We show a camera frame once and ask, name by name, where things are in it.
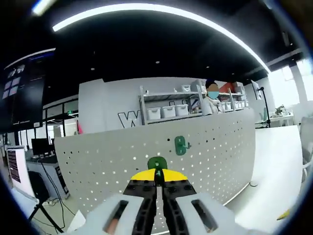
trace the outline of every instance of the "white shelf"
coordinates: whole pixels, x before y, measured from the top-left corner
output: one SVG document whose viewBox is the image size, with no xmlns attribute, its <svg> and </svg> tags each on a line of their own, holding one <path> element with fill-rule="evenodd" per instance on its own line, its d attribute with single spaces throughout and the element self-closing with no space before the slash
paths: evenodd
<svg viewBox="0 0 313 235">
<path fill-rule="evenodd" d="M 235 111 L 242 110 L 242 109 L 244 109 L 244 108 L 238 108 L 238 109 L 235 109 Z M 233 109 L 225 110 L 225 113 L 233 112 L 233 111 L 234 111 Z"/>
<path fill-rule="evenodd" d="M 232 93 L 231 95 L 232 95 L 233 97 L 243 96 L 243 94 L 241 94 L 241 93 Z M 230 96 L 230 95 L 229 95 L 229 93 L 223 93 L 223 92 L 221 92 L 221 93 L 219 93 L 219 96 Z"/>
<path fill-rule="evenodd" d="M 156 120 L 149 120 L 149 121 L 147 121 L 147 124 L 165 122 L 165 121 L 173 121 L 173 120 L 180 120 L 180 119 L 186 119 L 186 118 L 195 118 L 195 117 L 200 117 L 200 116 L 202 116 L 202 114 L 189 114 L 189 115 L 180 116 L 180 117 L 161 118 L 161 119 L 156 119 Z"/>
<path fill-rule="evenodd" d="M 143 95 L 145 102 L 187 99 L 187 98 L 192 98 L 192 97 L 199 97 L 199 93 L 198 92 L 172 92 L 172 93 L 152 93 L 152 94 Z"/>
</svg>

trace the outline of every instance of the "monitor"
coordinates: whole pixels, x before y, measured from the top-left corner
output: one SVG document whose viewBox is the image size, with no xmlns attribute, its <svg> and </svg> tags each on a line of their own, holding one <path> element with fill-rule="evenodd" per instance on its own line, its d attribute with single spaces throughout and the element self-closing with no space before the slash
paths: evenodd
<svg viewBox="0 0 313 235">
<path fill-rule="evenodd" d="M 0 74 L 0 133 L 43 125 L 43 95 L 53 53 L 26 56 Z"/>
<path fill-rule="evenodd" d="M 25 196 L 35 198 L 26 166 L 25 147 L 10 146 L 7 149 L 7 153 L 13 187 Z"/>
<path fill-rule="evenodd" d="M 31 143 L 34 155 L 41 155 L 51 151 L 48 139 L 31 139 Z"/>
<path fill-rule="evenodd" d="M 262 93 L 259 90 L 260 89 L 259 84 L 257 84 L 256 82 L 254 82 L 252 80 L 251 80 L 251 83 L 252 83 L 253 91 L 255 94 L 255 98 L 256 99 L 262 99 Z"/>
</svg>

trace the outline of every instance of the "window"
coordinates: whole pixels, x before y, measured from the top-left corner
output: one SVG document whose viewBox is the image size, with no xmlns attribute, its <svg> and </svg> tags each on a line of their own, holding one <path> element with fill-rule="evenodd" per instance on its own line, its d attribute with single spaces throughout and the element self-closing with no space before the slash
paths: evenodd
<svg viewBox="0 0 313 235">
<path fill-rule="evenodd" d="M 300 60 L 297 62 L 297 65 L 302 76 L 307 98 L 308 100 L 313 100 L 313 75 L 310 61 L 308 59 Z"/>
<path fill-rule="evenodd" d="M 268 80 L 276 108 L 281 105 L 290 107 L 299 103 L 298 90 L 289 66 L 271 72 Z"/>
</svg>

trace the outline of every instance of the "green object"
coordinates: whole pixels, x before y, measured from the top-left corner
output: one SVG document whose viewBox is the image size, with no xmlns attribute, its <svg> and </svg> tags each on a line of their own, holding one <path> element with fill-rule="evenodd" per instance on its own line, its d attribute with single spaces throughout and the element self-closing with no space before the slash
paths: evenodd
<svg viewBox="0 0 313 235">
<path fill-rule="evenodd" d="M 148 160 L 148 169 L 156 169 L 156 186 L 161 186 L 164 182 L 162 169 L 167 169 L 167 162 L 164 157 L 153 157 Z"/>
<path fill-rule="evenodd" d="M 167 169 L 167 162 L 164 157 L 153 157 L 148 160 L 148 169 L 162 170 Z"/>
<path fill-rule="evenodd" d="M 186 140 L 184 136 L 177 136 L 175 138 L 175 150 L 178 156 L 184 155 L 186 150 L 191 147 L 190 143 L 186 145 Z"/>
</svg>

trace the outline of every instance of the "white perforated panel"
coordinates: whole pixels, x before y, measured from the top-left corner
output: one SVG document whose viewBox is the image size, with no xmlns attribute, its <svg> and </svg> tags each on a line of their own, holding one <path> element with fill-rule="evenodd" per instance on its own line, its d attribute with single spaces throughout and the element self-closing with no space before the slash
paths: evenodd
<svg viewBox="0 0 313 235">
<path fill-rule="evenodd" d="M 175 153 L 174 139 L 191 148 Z M 56 138 L 56 152 L 71 195 L 86 215 L 129 179 L 147 169 L 150 157 L 163 156 L 168 168 L 188 177 L 197 192 L 209 192 L 224 204 L 251 179 L 254 165 L 253 111 L 164 122 L 136 128 Z M 166 231 L 161 188 L 153 233 Z"/>
</svg>

